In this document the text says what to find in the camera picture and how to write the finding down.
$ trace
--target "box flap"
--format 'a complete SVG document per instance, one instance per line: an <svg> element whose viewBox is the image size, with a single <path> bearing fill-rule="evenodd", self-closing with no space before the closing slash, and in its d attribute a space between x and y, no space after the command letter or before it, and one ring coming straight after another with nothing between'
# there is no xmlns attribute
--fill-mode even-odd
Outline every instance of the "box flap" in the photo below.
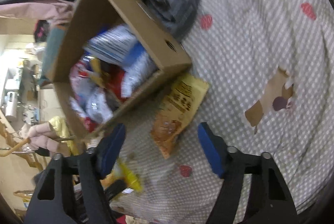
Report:
<svg viewBox="0 0 334 224"><path fill-rule="evenodd" d="M180 44L160 28L141 0L108 0L130 26L156 65L164 70L190 65L191 59Z"/></svg>

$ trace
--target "bed sheet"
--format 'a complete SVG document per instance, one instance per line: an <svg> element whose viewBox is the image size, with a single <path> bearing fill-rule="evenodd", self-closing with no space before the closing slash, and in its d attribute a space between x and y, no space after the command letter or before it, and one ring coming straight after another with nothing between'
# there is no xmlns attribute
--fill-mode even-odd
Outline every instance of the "bed sheet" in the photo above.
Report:
<svg viewBox="0 0 334 224"><path fill-rule="evenodd" d="M334 161L333 16L328 0L201 0L182 45L193 61L191 74L211 87L167 160L150 137L163 91L121 118L127 137L120 155L144 192L123 196L112 208L155 223L205 223L223 181L198 142L202 121L244 153L270 152L297 211L310 206ZM292 91L284 99L264 96L277 74L280 89ZM252 127L245 112L258 103L264 115ZM181 176L180 165L192 175ZM235 222L243 218L249 185L246 176Z"/></svg>

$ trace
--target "cardboard box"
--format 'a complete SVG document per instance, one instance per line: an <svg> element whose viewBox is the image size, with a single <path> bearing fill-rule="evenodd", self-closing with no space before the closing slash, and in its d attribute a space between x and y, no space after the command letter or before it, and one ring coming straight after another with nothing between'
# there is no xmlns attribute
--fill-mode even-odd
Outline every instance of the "cardboard box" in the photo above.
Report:
<svg viewBox="0 0 334 224"><path fill-rule="evenodd" d="M53 70L48 77L54 83L59 103L73 133L79 138L88 132L76 112L71 109L73 96L68 75L71 67L83 55L83 45L97 35L103 27L127 23L159 68L133 95L125 101L114 117L96 131L106 129L111 122L138 105L145 97L166 81L191 65L191 59L179 43L165 31L161 23L140 0L80 0L63 39Z"/></svg>

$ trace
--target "yellow package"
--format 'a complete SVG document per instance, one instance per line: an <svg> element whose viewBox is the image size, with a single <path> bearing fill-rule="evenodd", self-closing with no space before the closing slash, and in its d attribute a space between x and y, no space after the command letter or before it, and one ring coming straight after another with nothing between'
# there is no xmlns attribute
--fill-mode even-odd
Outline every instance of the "yellow package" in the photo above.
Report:
<svg viewBox="0 0 334 224"><path fill-rule="evenodd" d="M163 98L151 136L165 159L170 156L177 136L193 119L208 89L208 83L187 73L173 83L171 92Z"/></svg>

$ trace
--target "white and gray checkered blanket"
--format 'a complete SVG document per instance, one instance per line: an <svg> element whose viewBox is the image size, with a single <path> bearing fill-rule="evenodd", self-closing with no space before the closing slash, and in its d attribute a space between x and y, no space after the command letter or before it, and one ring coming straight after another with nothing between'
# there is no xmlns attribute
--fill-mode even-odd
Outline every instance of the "white and gray checkered blanket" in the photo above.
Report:
<svg viewBox="0 0 334 224"><path fill-rule="evenodd" d="M211 88L168 160L150 137L162 93L121 119L127 127L121 157L145 191L112 207L156 223L205 223L223 181L198 142L202 121L244 153L272 153L298 212L310 206L334 162L333 17L328 0L201 0L182 45L193 61L191 73ZM263 116L254 135L244 113L278 67L294 83L290 108ZM180 165L190 166L192 175L182 177ZM235 222L245 212L249 184L246 177Z"/></svg>

